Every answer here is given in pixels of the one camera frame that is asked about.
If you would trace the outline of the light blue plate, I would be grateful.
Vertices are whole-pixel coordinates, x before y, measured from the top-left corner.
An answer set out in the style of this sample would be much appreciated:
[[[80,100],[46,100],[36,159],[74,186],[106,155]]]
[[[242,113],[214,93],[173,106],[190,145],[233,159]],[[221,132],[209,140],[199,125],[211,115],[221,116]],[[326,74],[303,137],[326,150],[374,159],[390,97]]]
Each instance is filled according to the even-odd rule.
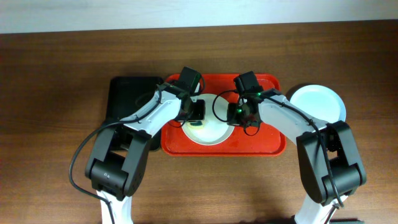
[[[329,123],[346,121],[346,106],[343,100],[326,86],[300,87],[293,92],[289,101],[307,114]]]

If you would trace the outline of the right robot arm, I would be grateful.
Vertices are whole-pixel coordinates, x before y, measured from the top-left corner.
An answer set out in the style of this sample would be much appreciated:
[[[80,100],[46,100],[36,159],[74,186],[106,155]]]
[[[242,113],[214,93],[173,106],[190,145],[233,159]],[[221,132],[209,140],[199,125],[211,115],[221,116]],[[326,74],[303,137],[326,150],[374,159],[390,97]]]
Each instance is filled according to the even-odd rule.
[[[344,201],[367,181],[350,126],[310,116],[279,91],[236,90],[228,107],[228,123],[247,128],[262,123],[276,128],[297,147],[306,197],[294,223],[331,223]]]

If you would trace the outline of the green and yellow sponge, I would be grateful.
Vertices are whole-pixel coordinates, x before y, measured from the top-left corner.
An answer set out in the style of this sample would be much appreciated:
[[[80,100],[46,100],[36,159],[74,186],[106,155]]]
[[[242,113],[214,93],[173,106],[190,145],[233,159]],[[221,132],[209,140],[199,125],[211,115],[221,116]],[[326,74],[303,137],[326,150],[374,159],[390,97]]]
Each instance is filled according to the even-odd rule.
[[[205,124],[203,121],[192,121],[189,122],[189,126],[193,129],[201,129],[205,127]]]

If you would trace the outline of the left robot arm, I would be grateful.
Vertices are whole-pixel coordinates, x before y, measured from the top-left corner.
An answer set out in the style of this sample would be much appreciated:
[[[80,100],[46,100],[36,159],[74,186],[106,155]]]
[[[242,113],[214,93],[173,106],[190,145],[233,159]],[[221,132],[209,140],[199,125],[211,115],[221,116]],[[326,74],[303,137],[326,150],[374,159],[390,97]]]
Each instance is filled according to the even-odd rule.
[[[119,121],[107,121],[89,138],[95,143],[85,175],[101,203],[103,223],[132,223],[132,196],[146,170],[151,139],[169,121],[189,120],[199,84],[163,83],[143,107]]]

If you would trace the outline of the white plate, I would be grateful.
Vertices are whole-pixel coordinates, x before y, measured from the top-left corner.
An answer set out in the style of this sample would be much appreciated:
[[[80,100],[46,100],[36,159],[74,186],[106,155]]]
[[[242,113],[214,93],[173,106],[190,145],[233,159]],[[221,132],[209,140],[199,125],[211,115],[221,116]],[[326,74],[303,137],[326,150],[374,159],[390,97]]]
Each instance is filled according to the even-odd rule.
[[[204,128],[193,129],[189,126],[189,122],[182,126],[185,135],[197,144],[204,146],[214,146],[227,140],[233,133],[234,127],[216,118],[213,113],[213,101],[216,98],[214,94],[203,94],[197,97],[198,100],[205,101],[205,124]]]

